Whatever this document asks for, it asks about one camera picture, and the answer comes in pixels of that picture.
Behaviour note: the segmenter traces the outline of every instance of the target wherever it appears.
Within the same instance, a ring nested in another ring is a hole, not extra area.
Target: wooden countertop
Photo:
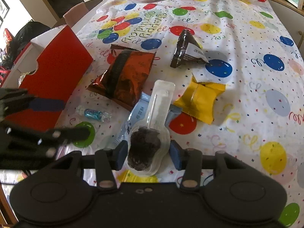
[[[274,1],[274,2],[277,2],[277,3],[280,3],[281,5],[285,6],[285,7],[288,7],[294,11],[296,11],[297,13],[299,13],[300,15],[304,16],[304,10],[302,9],[297,9],[294,5],[292,5],[291,3],[289,3],[288,1],[286,0],[271,0],[271,1]]]

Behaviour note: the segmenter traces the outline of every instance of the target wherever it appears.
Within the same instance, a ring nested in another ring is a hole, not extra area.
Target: yellow wrapper
[[[183,112],[198,120],[211,124],[213,121],[213,104],[216,97],[226,89],[224,84],[213,82],[197,83],[192,76],[191,83],[184,94],[174,102],[183,108]]]

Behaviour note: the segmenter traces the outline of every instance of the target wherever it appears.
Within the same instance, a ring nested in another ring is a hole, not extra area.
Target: chair
[[[89,1],[87,1],[87,2],[85,2],[84,4],[85,4],[85,6],[86,6],[86,8],[87,8],[87,10],[88,11],[86,11],[86,13],[84,13],[84,14],[82,14],[82,16],[81,17],[79,17],[78,16],[78,20],[74,23],[74,25],[83,17],[83,16],[85,16],[86,14],[87,14],[87,12],[89,12],[90,10],[92,10],[94,7],[96,7],[99,3],[101,3],[102,2],[102,0],[89,0]],[[61,18],[59,21],[57,21],[56,22],[56,24],[52,27],[52,28],[55,28],[55,27],[59,27],[59,26],[62,26],[62,25],[66,25],[67,23],[66,23],[66,20],[65,20],[65,18],[64,18],[64,16],[63,16],[63,18]]]
[[[68,12],[63,15],[65,22],[69,27],[73,27],[82,17],[84,17],[89,10],[84,2],[79,3],[72,7]]]

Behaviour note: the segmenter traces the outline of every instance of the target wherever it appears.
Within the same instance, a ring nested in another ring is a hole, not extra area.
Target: white tablecloth with balloons
[[[204,50],[209,65],[170,67],[178,36],[189,29]],[[243,160],[281,183],[288,202],[280,221],[287,227],[304,225],[304,64],[291,36],[267,0],[251,4],[238,0],[166,0],[151,4],[108,0],[77,34],[94,58],[73,92],[57,126],[87,125],[90,146],[68,145],[65,153],[82,150],[93,154],[116,137],[129,112],[86,88],[108,69],[111,44],[156,52],[143,91],[151,94],[158,79],[174,82],[173,101],[198,81],[226,84],[214,104],[212,125],[182,113],[169,126],[171,138],[183,148],[212,155],[218,150]],[[102,124],[75,113],[77,106],[112,114]],[[202,171],[206,184],[212,174]],[[180,183],[167,155],[155,176],[142,178],[125,167],[115,173],[118,181]],[[95,184],[94,170],[85,180]]]

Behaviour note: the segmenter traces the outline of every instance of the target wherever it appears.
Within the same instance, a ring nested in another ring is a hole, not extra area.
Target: orange snack package
[[[88,87],[88,90],[112,99],[132,111],[140,99],[155,54],[119,45],[111,45],[111,54],[115,60],[109,69]]]

